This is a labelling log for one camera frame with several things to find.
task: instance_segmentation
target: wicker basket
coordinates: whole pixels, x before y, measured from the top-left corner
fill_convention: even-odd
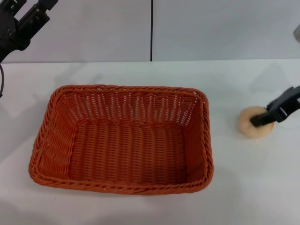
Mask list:
[[[54,188],[200,191],[213,175],[207,98],[186,88],[60,87],[48,103],[29,173]]]

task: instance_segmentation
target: white table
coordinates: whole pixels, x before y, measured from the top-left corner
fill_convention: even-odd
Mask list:
[[[240,111],[300,85],[300,60],[4,64],[1,225],[298,225],[300,113],[266,138],[239,134]],[[215,173],[195,194],[123,196],[43,187],[28,174],[49,96],[65,84],[180,86],[210,103]]]

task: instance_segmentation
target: orange wicker basket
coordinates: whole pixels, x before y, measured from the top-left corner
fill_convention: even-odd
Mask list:
[[[200,191],[213,175],[207,98],[187,88],[60,87],[48,103],[29,173],[54,188]]]

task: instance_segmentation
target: gray wall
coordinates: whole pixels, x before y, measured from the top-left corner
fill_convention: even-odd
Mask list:
[[[300,58],[299,0],[156,0],[154,60]]]
[[[150,9],[149,0],[59,0],[28,49],[5,62],[149,61]]]
[[[59,0],[5,62],[149,61],[150,9],[150,0]],[[153,60],[300,58],[299,23],[300,0],[154,0]]]

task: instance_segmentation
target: black cable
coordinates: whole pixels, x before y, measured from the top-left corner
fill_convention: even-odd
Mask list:
[[[4,89],[4,71],[2,68],[2,65],[0,64],[0,70],[1,70],[1,89],[0,89],[0,97],[2,97],[3,89]]]
[[[150,62],[152,62],[153,55],[153,1],[151,0],[151,44],[150,44]]]

